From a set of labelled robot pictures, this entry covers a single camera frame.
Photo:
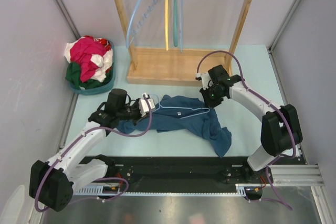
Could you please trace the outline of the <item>blue t-shirt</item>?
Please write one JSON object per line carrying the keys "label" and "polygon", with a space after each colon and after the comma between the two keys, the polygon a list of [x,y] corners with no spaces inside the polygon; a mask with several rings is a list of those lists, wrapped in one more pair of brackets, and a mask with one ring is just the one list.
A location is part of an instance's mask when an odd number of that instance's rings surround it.
{"label": "blue t-shirt", "polygon": [[[163,106],[205,108],[198,98],[181,95],[164,95],[160,103]],[[142,137],[128,139],[128,154],[154,156],[218,156],[228,152],[232,144],[232,134],[220,125],[216,111],[210,109],[207,114],[180,119],[177,110],[160,109],[153,113],[152,121],[144,119],[137,125],[121,122],[118,130],[122,133],[149,131]]]}

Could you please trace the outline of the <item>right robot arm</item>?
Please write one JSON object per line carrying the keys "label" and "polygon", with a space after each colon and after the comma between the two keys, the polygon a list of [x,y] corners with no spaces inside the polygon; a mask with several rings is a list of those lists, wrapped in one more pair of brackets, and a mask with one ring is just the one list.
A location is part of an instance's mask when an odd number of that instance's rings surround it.
{"label": "right robot arm", "polygon": [[287,104],[273,104],[247,87],[239,75],[229,76],[218,65],[205,73],[196,73],[195,79],[202,82],[200,93],[207,107],[215,108],[225,98],[232,99],[248,109],[261,122],[261,145],[247,158],[242,169],[243,179],[254,183],[264,169],[284,151],[296,150],[303,140],[296,108]]}

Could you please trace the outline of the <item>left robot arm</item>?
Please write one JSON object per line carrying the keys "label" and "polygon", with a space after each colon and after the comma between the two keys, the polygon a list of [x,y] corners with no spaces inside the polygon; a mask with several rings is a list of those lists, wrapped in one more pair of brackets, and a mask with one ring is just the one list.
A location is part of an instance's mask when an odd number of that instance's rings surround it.
{"label": "left robot arm", "polygon": [[88,122],[77,137],[47,161],[37,160],[30,170],[29,196],[34,199],[35,210],[39,213],[48,209],[63,210],[73,194],[95,181],[110,182],[115,178],[114,163],[102,155],[88,164],[79,163],[111,132],[116,131],[121,121],[134,123],[146,116],[152,117],[155,109],[146,93],[132,101],[123,89],[112,89],[105,102],[88,118]]}

